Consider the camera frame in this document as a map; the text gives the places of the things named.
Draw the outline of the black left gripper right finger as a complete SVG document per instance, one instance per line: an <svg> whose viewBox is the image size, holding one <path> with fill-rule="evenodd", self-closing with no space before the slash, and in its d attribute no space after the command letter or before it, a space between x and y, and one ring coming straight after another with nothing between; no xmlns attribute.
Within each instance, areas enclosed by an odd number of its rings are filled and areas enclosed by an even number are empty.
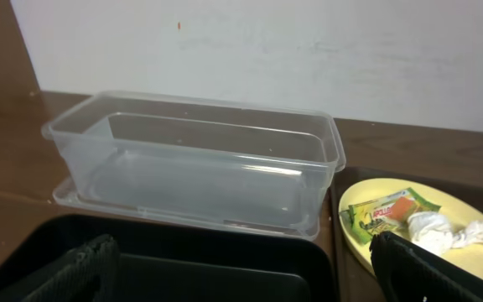
<svg viewBox="0 0 483 302"><path fill-rule="evenodd" d="M392 232L374 236L369 250L388 301L483 302L483 279Z"/></svg>

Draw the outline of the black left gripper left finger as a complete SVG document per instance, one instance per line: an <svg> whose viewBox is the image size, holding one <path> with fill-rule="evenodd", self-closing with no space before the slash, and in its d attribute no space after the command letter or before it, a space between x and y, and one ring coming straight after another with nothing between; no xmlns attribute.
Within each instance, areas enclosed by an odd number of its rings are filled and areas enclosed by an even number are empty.
<svg viewBox="0 0 483 302"><path fill-rule="evenodd" d="M120 251L110 235L72 248L0 288L0 302L107 302L116 285Z"/></svg>

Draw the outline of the white tissue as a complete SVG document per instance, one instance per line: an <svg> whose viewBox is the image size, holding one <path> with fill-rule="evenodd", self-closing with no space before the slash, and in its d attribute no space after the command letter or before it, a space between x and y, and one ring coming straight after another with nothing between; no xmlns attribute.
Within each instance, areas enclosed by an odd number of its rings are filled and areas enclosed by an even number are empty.
<svg viewBox="0 0 483 302"><path fill-rule="evenodd" d="M437 256L451 249L483 245L482 221L473 221L465 228L453 232L446 216L438 212L423 211L412 214L407 223L410 241Z"/></svg>

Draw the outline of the green orange snack wrapper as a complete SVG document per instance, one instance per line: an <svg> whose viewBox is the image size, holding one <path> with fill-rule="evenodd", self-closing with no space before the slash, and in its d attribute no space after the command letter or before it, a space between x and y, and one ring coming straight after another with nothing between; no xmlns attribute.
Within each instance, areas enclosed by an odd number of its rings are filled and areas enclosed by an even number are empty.
<svg viewBox="0 0 483 302"><path fill-rule="evenodd" d="M402 231L408 218L418 212L438 212L441 206L424 199L412 188L348 206L351 230L356 240L367 244L382 232Z"/></svg>

